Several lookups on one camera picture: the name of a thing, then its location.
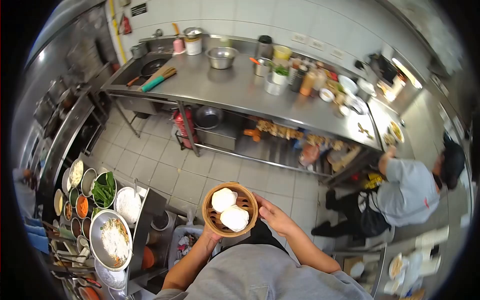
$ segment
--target frying pan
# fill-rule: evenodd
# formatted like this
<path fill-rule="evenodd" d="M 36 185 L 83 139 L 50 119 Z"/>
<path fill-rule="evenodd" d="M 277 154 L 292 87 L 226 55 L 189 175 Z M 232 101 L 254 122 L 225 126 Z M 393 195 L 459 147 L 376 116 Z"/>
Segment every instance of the frying pan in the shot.
<path fill-rule="evenodd" d="M 126 85 L 131 86 L 135 81 L 139 80 L 141 77 L 148 79 L 152 76 L 158 69 L 160 69 L 165 63 L 167 62 L 166 59 L 156 59 L 148 62 L 142 67 L 140 71 L 140 75 L 138 77 L 133 78 L 130 82 Z"/>

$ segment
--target tiled floor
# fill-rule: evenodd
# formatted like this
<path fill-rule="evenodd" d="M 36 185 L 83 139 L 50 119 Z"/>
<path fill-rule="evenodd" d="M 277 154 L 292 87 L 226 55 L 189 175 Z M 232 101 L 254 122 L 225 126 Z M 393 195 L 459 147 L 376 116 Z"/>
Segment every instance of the tiled floor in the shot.
<path fill-rule="evenodd" d="M 129 120 L 133 117 L 130 111 L 126 115 Z M 319 186 L 315 176 L 210 151 L 202 150 L 200 157 L 188 149 L 181 151 L 171 137 L 168 119 L 169 115 L 157 115 L 135 120 L 134 127 L 141 130 L 137 138 L 113 110 L 92 155 L 114 173 L 136 177 L 160 192 L 171 206 L 196 211 L 200 221 L 199 207 L 206 193 L 222 182 L 238 181 L 285 211 L 319 248 L 333 248 L 334 239 L 310 234 L 315 225 L 326 220 L 335 224 L 338 218 L 325 210 L 326 187 Z M 275 232 L 274 236 L 286 245 L 285 238 Z"/>

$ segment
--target sign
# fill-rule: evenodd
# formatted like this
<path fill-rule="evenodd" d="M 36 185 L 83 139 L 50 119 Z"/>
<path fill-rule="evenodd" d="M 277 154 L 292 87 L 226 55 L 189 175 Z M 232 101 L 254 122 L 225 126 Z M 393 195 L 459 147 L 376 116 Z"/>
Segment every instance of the sign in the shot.
<path fill-rule="evenodd" d="M 139 14 L 147 12 L 147 3 L 142 3 L 138 4 L 137 6 L 134 6 L 131 8 L 132 11 L 132 17 L 137 16 Z"/>

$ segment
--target yellow pipe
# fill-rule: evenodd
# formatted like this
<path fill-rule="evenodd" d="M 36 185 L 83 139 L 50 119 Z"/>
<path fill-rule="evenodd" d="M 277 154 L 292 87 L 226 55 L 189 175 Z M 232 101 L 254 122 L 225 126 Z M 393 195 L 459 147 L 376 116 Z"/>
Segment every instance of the yellow pipe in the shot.
<path fill-rule="evenodd" d="M 117 36 L 117 42 L 119 44 L 120 55 L 125 64 L 127 62 L 127 58 L 125 57 L 125 52 L 123 52 L 123 46 L 121 45 L 120 36 L 117 27 L 117 20 L 115 19 L 115 9 L 113 8 L 113 0 L 109 0 L 110 3 L 110 12 L 112 14 L 112 26 L 115 28 L 115 35 Z"/>

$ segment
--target steamed bun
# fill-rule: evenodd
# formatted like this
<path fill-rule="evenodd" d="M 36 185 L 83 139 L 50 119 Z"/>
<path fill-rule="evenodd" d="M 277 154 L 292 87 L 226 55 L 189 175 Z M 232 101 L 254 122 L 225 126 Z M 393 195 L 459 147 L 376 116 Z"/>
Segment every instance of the steamed bun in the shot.
<path fill-rule="evenodd" d="M 228 207 L 237 203 L 236 192 L 229 188 L 223 188 L 212 195 L 212 207 L 218 213 L 223 213 Z"/>
<path fill-rule="evenodd" d="M 220 221 L 235 232 L 245 229 L 248 225 L 248 212 L 237 205 L 228 207 L 221 215 Z"/>

